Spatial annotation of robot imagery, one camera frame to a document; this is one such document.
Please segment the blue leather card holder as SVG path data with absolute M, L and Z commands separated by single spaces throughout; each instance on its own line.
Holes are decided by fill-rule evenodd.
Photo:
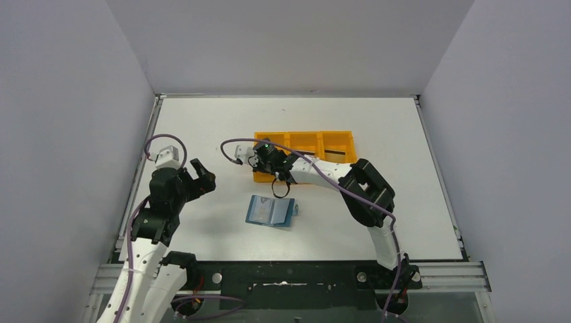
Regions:
M 267 227 L 290 227 L 298 211 L 299 206 L 295 199 L 252 195 L 245 222 Z

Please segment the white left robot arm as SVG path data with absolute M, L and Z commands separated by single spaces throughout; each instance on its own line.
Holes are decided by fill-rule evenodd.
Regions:
M 216 188 L 214 173 L 198 159 L 191 165 L 196 178 L 185 167 L 152 173 L 149 194 L 129 219 L 127 258 L 99 322 L 159 322 L 195 275 L 194 254 L 168 250 L 183 207 Z

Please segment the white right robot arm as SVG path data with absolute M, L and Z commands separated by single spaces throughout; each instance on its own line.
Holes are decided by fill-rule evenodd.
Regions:
M 268 139 L 252 147 L 240 145 L 234 156 L 254 172 L 268 174 L 287 185 L 312 184 L 340 192 L 349 214 L 367 228 L 380 266 L 393 270 L 403 255 L 395 233 L 395 191 L 367 159 L 354 163 L 325 161 L 274 145 Z

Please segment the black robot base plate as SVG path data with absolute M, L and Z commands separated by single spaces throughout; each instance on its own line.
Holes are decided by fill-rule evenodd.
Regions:
M 199 261 L 191 279 L 170 303 L 180 317 L 208 318 L 209 302 L 192 292 L 222 295 L 218 310 L 321 310 L 349 307 L 401 314 L 408 292 L 423 287 L 419 267 L 406 262 L 390 270 L 374 260 L 336 261 Z

